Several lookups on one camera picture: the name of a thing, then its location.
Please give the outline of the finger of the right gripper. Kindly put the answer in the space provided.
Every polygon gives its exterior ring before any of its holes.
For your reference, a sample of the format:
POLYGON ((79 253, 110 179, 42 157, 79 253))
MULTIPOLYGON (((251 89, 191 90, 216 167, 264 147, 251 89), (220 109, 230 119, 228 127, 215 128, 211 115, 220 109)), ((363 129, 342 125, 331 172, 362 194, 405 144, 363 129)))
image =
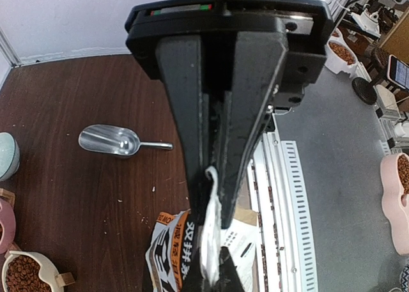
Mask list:
POLYGON ((206 268, 202 248, 198 248, 183 283, 184 291, 244 291, 227 247, 221 247, 219 257, 211 258, 210 268, 206 268))

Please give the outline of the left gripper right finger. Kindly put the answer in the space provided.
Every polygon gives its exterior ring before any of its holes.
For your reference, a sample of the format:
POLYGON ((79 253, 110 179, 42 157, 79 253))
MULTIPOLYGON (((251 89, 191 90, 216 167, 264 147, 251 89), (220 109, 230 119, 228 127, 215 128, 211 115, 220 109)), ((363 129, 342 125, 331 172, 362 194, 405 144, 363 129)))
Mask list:
POLYGON ((265 125, 266 108, 282 77, 285 60, 285 33, 237 34, 231 90, 222 114, 220 202, 224 229, 231 225, 243 174, 265 125))

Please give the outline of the metal scoop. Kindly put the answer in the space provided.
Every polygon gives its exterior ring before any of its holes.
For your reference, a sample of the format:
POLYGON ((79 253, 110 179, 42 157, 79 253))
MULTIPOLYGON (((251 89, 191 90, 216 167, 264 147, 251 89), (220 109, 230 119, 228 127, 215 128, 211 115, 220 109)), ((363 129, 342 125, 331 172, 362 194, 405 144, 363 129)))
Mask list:
POLYGON ((118 157, 134 156, 141 148, 172 150, 168 142, 146 142, 129 128, 95 124, 87 126, 78 137, 79 146, 90 152, 118 157))

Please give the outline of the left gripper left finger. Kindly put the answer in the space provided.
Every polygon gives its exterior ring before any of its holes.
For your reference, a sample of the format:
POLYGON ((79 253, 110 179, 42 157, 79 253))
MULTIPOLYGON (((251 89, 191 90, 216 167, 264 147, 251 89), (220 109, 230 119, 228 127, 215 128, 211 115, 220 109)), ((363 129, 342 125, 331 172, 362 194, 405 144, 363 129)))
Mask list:
POLYGON ((161 80, 176 124, 185 164, 191 214, 204 223, 208 189, 205 182, 207 147, 202 92, 203 53, 200 36, 163 38, 156 49, 161 80))

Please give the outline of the pet food bag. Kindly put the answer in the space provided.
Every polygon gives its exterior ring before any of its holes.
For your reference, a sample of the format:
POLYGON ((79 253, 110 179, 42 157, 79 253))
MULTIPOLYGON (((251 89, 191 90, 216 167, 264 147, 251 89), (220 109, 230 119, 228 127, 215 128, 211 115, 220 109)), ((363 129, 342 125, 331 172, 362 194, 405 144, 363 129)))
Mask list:
POLYGON ((190 210, 159 214, 145 253, 144 291, 252 291, 258 214, 238 208, 227 229, 221 226, 218 172, 205 171, 210 201, 204 223, 190 210))

